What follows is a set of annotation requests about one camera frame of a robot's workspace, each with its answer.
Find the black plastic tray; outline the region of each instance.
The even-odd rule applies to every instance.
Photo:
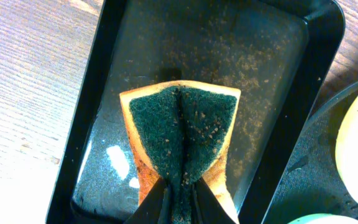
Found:
[[[347,192],[335,166],[336,136],[357,96],[358,82],[331,98],[306,122],[265,223],[286,224],[315,213],[358,220],[358,204]]]
[[[131,215],[135,167],[118,94],[175,79],[242,90],[227,187],[240,221],[261,223],[343,33],[330,0],[107,0],[47,223]],[[111,170],[106,148],[129,161],[125,177]]]

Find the green scouring pad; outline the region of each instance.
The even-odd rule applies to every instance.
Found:
[[[210,186],[217,199],[228,194],[222,170],[226,170],[239,95],[237,89],[194,81],[160,83],[121,93],[140,187],[150,182],[142,179],[154,180],[156,173],[172,186],[172,223],[191,223],[190,185],[208,170],[218,170],[207,178],[220,182],[220,186]],[[221,168],[212,169],[215,165]],[[232,201],[219,202],[232,213]]]

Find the sponge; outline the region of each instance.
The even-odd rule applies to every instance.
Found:
[[[120,94],[143,201],[159,176],[173,190],[173,223],[191,223],[190,185],[201,177],[238,223],[226,160],[240,90],[172,81]]]

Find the tray rim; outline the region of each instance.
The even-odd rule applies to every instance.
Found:
[[[273,4],[270,4],[269,1],[262,2],[283,10],[281,6],[274,6]],[[312,70],[317,71],[314,73],[314,76],[311,75],[312,77],[307,77],[307,80],[312,81],[311,78],[314,77],[319,77],[319,80],[315,79],[314,82],[311,82],[309,91],[306,91],[302,86],[299,86],[299,84],[302,83],[301,80],[304,73],[311,73],[308,71],[308,68],[311,66],[310,63],[308,63],[308,57],[310,57],[310,54],[313,55],[313,52],[316,51],[316,44],[320,44],[318,40],[322,37],[322,35],[309,33],[310,36],[314,35],[314,37],[309,38],[300,66],[296,71],[290,90],[287,93],[280,114],[270,134],[262,159],[246,193],[246,198],[241,205],[241,210],[239,212],[241,223],[263,223],[263,219],[269,210],[275,189],[287,166],[290,154],[301,133],[302,127],[305,125],[306,120],[310,115],[319,89],[328,73],[329,67],[343,38],[345,20],[341,7],[335,0],[324,0],[323,2],[323,6],[334,5],[333,7],[335,7],[336,12],[338,13],[337,16],[339,17],[339,23],[342,23],[342,27],[338,28],[334,37],[330,37],[332,39],[331,41],[328,41],[330,44],[325,48],[325,51],[328,53],[325,55],[326,60],[323,61],[323,65],[319,68],[312,67]],[[83,154],[86,150],[86,143],[88,142],[90,130],[98,113],[104,85],[111,68],[114,43],[119,33],[119,26],[124,15],[125,6],[126,0],[105,0],[102,6],[83,83],[81,85],[76,109],[71,122],[65,152],[48,208],[46,223],[120,223],[112,218],[101,218],[98,217],[97,214],[81,211],[78,206],[71,202],[71,197],[80,171]],[[314,13],[313,9],[310,9],[309,14],[296,15],[308,23],[308,30],[310,30],[310,26],[313,25],[313,21],[307,21],[306,17],[312,13]],[[329,30],[323,29],[320,31],[329,32]],[[308,101],[297,102],[296,97],[294,98],[293,95],[296,93],[296,95],[299,96],[298,92],[301,92],[300,96],[305,96]],[[291,113],[290,109],[295,105],[303,108],[301,113]],[[296,124],[296,128],[292,129],[290,133],[291,141],[281,143],[281,146],[287,147],[285,155],[279,156],[282,160],[278,164],[277,162],[272,162],[269,157],[276,156],[277,154],[274,150],[277,147],[274,144],[274,141],[277,141],[275,136],[280,135],[277,131],[280,131],[282,127],[289,126],[292,123]],[[279,169],[275,171],[273,178],[269,178],[269,175],[264,175],[270,165],[279,166]],[[266,186],[263,187],[266,183],[271,186],[268,188],[266,188]]]
[[[318,108],[314,114],[310,116],[310,118],[307,120],[305,124],[305,127],[303,128],[303,131],[308,129],[319,117],[321,117],[322,114],[327,112],[327,110],[331,109],[337,103],[341,102],[343,99],[353,94],[357,90],[358,90],[358,81],[348,85],[343,90],[336,93],[333,97],[331,97],[329,100],[323,103],[323,105],[320,108]]]

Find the wooden table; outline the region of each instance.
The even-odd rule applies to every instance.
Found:
[[[0,223],[43,223],[103,0],[0,1]],[[358,0],[318,104],[358,80]]]

